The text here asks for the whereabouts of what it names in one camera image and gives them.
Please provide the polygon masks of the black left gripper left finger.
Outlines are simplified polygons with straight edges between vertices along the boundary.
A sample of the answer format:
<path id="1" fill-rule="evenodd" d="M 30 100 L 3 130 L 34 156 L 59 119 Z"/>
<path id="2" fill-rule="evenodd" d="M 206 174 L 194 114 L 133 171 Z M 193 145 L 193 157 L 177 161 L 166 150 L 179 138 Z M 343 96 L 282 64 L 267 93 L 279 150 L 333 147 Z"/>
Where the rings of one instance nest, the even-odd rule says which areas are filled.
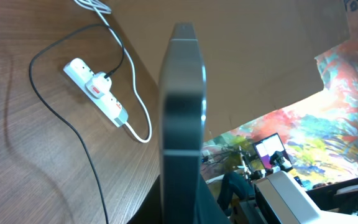
<path id="1" fill-rule="evenodd" d="M 160 176 L 158 175 L 144 201 L 127 224 L 162 224 Z"/>

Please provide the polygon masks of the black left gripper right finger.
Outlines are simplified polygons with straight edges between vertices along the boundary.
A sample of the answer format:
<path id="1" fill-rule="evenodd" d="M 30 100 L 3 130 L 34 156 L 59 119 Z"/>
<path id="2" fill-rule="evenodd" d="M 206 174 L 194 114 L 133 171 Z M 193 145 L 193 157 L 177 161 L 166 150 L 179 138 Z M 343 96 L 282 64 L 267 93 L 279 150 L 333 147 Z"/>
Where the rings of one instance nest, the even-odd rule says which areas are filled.
<path id="1" fill-rule="evenodd" d="M 210 189 L 202 177 L 200 177 L 197 193 L 197 223 L 230 224 L 228 217 L 215 201 Z"/>

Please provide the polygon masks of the blue screen Galaxy smartphone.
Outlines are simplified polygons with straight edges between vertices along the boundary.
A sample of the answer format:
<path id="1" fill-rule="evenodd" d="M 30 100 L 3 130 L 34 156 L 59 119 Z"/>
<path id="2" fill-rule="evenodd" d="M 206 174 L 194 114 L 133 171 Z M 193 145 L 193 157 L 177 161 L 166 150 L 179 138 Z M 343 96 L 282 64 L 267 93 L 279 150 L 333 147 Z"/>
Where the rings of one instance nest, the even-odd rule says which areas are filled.
<path id="1" fill-rule="evenodd" d="M 160 69 L 163 223 L 194 223 L 206 118 L 206 71 L 193 24 L 175 24 Z"/>

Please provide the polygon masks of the white charger plug adapter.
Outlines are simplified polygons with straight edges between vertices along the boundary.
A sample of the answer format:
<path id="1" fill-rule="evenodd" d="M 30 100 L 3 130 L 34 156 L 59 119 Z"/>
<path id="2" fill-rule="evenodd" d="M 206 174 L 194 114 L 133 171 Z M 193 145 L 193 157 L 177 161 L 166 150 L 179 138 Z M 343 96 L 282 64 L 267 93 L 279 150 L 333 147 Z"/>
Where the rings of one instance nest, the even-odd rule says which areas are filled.
<path id="1" fill-rule="evenodd" d="M 106 77 L 106 73 L 99 72 L 94 74 L 91 79 L 86 82 L 85 86 L 95 98 L 101 98 L 110 92 L 112 81 L 109 77 Z"/>

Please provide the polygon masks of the white box in background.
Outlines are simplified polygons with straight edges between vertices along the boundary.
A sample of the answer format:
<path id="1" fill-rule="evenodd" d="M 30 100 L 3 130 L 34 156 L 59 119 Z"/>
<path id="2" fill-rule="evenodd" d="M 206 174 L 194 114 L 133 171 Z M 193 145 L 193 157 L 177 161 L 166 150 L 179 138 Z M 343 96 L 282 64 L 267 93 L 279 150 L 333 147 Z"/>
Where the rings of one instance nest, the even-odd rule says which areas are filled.
<path id="1" fill-rule="evenodd" d="M 358 224 L 358 217 L 318 208 L 300 185 L 284 171 L 254 183 L 255 213 L 262 223 Z"/>

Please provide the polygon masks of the open laptop in background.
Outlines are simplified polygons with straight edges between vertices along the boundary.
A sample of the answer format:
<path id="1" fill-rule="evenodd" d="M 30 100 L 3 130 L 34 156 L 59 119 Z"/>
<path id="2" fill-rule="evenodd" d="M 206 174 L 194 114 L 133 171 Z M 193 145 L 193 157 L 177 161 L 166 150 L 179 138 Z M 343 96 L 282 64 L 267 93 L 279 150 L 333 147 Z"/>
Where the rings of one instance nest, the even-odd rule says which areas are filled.
<path id="1" fill-rule="evenodd" d="M 290 161 L 290 157 L 287 154 L 278 133 L 272 134 L 260 141 L 257 141 L 253 143 L 252 146 L 259 156 L 259 159 L 261 160 L 265 169 L 272 168 L 272 165 L 270 164 L 270 158 L 276 151 L 281 152 L 284 158 Z"/>

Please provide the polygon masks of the white power strip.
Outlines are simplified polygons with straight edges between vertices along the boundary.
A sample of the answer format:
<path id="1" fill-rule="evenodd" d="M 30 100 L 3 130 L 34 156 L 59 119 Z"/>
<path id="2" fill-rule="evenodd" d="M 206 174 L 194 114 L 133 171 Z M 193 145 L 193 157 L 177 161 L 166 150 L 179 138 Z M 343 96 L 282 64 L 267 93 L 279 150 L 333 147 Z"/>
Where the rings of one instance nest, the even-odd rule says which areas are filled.
<path id="1" fill-rule="evenodd" d="M 121 103 L 109 92 L 101 98 L 95 98 L 87 89 L 86 82 L 96 74 L 80 58 L 75 58 L 67 63 L 63 71 L 74 81 L 82 92 L 111 120 L 111 122 L 121 127 L 127 120 L 128 114 Z"/>

